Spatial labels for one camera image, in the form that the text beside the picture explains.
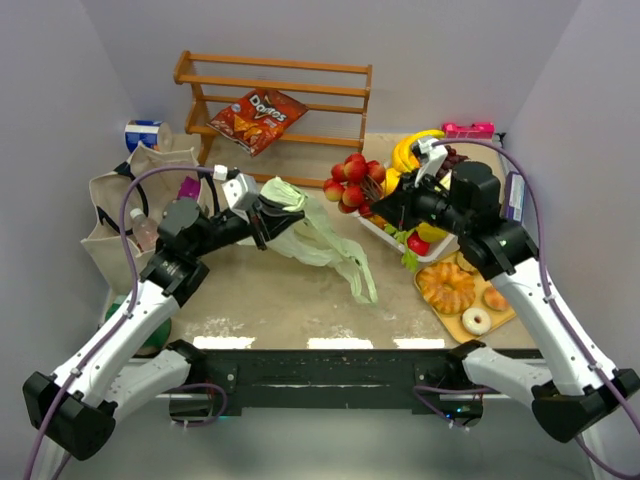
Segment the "white basket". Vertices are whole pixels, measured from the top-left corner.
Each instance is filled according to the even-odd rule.
[[[372,232],[374,235],[380,237],[382,240],[387,242],[389,245],[394,247],[400,253],[404,254],[404,245],[398,243],[393,236],[389,235],[387,232],[378,228],[369,220],[363,218],[357,212],[353,212],[351,216],[356,217],[358,221],[364,225],[364,227]],[[446,257],[450,253],[458,250],[458,241],[455,235],[447,235],[445,238],[440,240],[439,242],[432,243],[429,247],[429,253],[427,255],[420,256],[418,255],[418,262],[420,263],[433,263],[442,257]]]

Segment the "cutting board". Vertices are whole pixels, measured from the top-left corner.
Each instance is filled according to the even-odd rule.
[[[431,264],[429,266],[432,267],[432,266],[438,265],[439,263],[446,263],[446,262],[450,262],[450,263],[454,263],[455,264],[456,263],[456,255],[457,254],[458,254],[458,252],[452,253],[451,255],[448,255],[448,256],[444,257],[439,262],[433,263],[433,264]],[[422,297],[422,292],[420,291],[420,287],[418,286],[418,282],[417,282],[418,274],[421,271],[422,270],[419,270],[418,272],[416,272],[416,276],[413,279],[413,284],[415,285],[416,289],[418,290],[418,294]],[[474,283],[475,283],[476,299],[473,302],[473,304],[471,305],[471,307],[469,307],[469,308],[473,308],[473,307],[482,308],[491,317],[491,329],[487,333],[485,333],[484,335],[473,335],[473,334],[467,332],[467,330],[462,326],[462,313],[464,313],[464,312],[460,312],[460,313],[457,313],[457,314],[454,314],[454,315],[445,315],[445,314],[442,314],[442,313],[438,312],[435,308],[433,308],[431,305],[429,305],[429,303],[425,300],[425,303],[429,306],[429,308],[431,308],[431,310],[433,310],[433,313],[442,322],[442,324],[449,331],[451,336],[457,342],[460,342],[460,343],[465,343],[465,342],[468,342],[469,340],[481,339],[482,337],[484,337],[484,336],[490,334],[491,332],[493,332],[496,328],[500,328],[502,325],[507,323],[509,320],[513,320],[515,318],[515,316],[516,316],[516,312],[511,307],[509,307],[509,309],[505,310],[504,312],[497,312],[497,311],[492,310],[489,307],[487,307],[484,304],[484,302],[482,301],[482,294],[484,293],[484,291],[487,288],[489,288],[491,286],[491,282],[488,282],[484,278],[482,278],[482,275],[480,275],[480,273],[478,273],[478,272],[472,274],[472,276],[473,276],[473,280],[474,280]]]

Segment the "red pepper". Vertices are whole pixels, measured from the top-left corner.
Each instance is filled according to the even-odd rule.
[[[420,238],[418,232],[413,232],[407,239],[407,247],[421,257],[429,252],[430,246],[430,243],[427,243]]]

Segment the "water bottle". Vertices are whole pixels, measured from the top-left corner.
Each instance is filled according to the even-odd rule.
[[[143,252],[155,250],[156,240],[158,240],[158,224],[144,214],[139,208],[131,210],[131,220],[133,220],[133,235],[136,237],[138,245]]]

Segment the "bottle cap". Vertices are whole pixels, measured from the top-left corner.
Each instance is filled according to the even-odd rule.
[[[132,208],[131,211],[129,212],[129,215],[131,215],[131,218],[135,220],[140,215],[144,216],[144,212],[139,208]]]

